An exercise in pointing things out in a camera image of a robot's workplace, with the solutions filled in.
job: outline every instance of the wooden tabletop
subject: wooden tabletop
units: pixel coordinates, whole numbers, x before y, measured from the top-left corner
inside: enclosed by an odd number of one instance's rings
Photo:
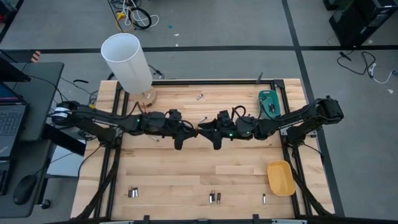
[[[285,89],[290,110],[306,105],[299,79],[285,79]],[[111,112],[116,81],[102,81],[96,107]],[[258,115],[259,91],[269,85],[159,85],[155,86],[157,101],[147,111],[166,112],[178,109],[183,119],[194,126],[204,116],[211,121],[222,110],[237,105],[246,107],[252,116]],[[280,104],[282,100],[278,91]],[[119,105],[123,103],[121,94]],[[134,102],[130,101],[127,112]],[[118,170],[113,220],[192,219],[250,219],[293,218],[290,197],[278,197],[271,192],[267,178],[267,165],[271,161],[284,160],[279,134],[265,141],[223,140],[219,151],[212,143],[199,135],[184,141],[181,151],[174,149],[172,138],[154,141],[149,136],[124,134],[121,160]],[[315,138],[307,138],[306,144],[317,148]],[[88,144],[85,157],[98,147],[98,142]],[[307,186],[317,200],[334,212],[320,155],[306,146],[300,147],[300,155]],[[83,165],[76,190],[71,217],[77,216],[89,203],[98,189],[104,149],[100,149]],[[128,187],[138,187],[139,197],[128,198]],[[221,204],[209,204],[209,193],[221,193]],[[302,194],[296,185],[302,214],[305,213]],[[262,195],[267,195],[266,205]],[[104,215],[108,193],[104,195],[101,214]]]

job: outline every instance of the yellow bowl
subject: yellow bowl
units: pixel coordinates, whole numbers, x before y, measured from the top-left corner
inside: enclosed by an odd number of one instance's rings
[[[267,174],[272,192],[278,196],[289,196],[296,191],[292,170],[286,161],[274,161],[268,164]]]

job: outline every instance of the floor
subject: floor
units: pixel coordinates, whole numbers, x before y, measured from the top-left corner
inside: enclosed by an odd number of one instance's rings
[[[398,77],[380,85],[367,75],[338,66],[339,50],[297,50],[298,44],[339,45],[328,24],[332,12],[326,11],[321,0],[142,0],[142,8],[157,14],[160,22],[132,33],[146,48],[148,63],[165,78],[256,78],[264,72],[263,78],[301,78],[308,98],[313,93],[315,98],[330,95],[339,100],[345,118],[324,130],[344,213],[398,220],[398,139],[393,122]],[[285,12],[292,16],[290,25]],[[105,0],[24,1],[0,49],[41,50],[40,62],[65,63],[63,78],[87,80],[89,84],[80,86],[95,91],[110,73],[98,49],[119,32],[113,19]],[[395,13],[365,45],[398,45],[397,23]],[[297,40],[290,34],[292,26]],[[398,69],[398,50],[369,52],[377,58],[378,80],[384,81],[392,69]],[[353,61],[344,65],[364,69],[361,51],[350,57]],[[70,100],[88,100],[84,91],[65,81],[59,89]],[[49,187],[54,189],[47,191],[55,202],[53,208],[35,208],[27,219],[0,223],[67,220],[76,180],[54,179]]]

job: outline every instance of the white lamp shade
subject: white lamp shade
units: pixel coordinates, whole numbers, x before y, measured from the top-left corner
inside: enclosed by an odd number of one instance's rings
[[[152,74],[136,36],[111,36],[102,44],[101,54],[125,91],[135,95],[150,89]]]

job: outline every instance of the computer mouse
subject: computer mouse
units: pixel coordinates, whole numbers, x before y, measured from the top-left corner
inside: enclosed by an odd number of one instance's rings
[[[23,205],[30,199],[36,182],[37,177],[35,175],[27,175],[22,178],[17,187],[15,187],[14,195],[12,196],[16,205]]]

